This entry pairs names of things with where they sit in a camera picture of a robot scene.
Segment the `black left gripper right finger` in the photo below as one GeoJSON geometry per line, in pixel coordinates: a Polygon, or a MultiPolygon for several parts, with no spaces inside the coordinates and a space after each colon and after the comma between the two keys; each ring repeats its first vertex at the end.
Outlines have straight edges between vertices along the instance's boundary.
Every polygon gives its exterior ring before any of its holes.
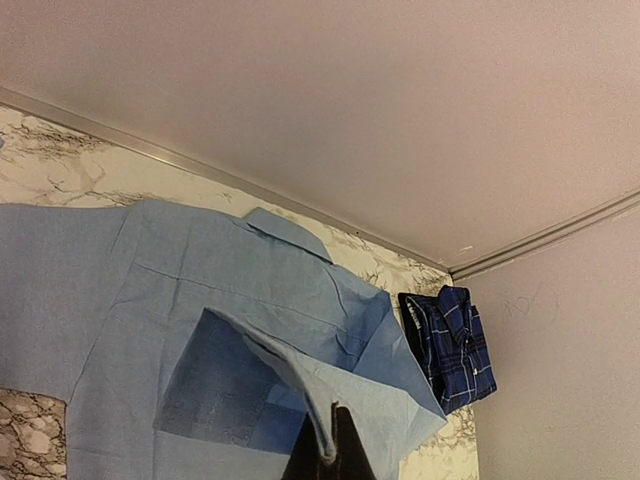
{"type": "Polygon", "coordinates": [[[332,438],[336,457],[329,465],[329,478],[335,480],[375,480],[349,409],[332,405],[332,438]]]}

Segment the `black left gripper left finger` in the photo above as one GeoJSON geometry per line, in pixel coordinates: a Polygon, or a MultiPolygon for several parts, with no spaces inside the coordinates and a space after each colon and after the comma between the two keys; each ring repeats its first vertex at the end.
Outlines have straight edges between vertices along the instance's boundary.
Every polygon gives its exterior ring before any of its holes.
{"type": "Polygon", "coordinates": [[[288,463],[282,474],[283,480],[325,480],[330,477],[330,468],[321,458],[315,427],[306,416],[288,463]]]}

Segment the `light blue long sleeve shirt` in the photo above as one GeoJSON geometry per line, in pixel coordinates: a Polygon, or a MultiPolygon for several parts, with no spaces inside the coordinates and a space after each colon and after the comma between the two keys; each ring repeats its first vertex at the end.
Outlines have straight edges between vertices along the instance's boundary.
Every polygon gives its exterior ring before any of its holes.
{"type": "Polygon", "coordinates": [[[389,294],[261,208],[3,205],[1,384],[66,403],[72,479],[282,479],[335,403],[394,479],[446,424],[389,294]]]}

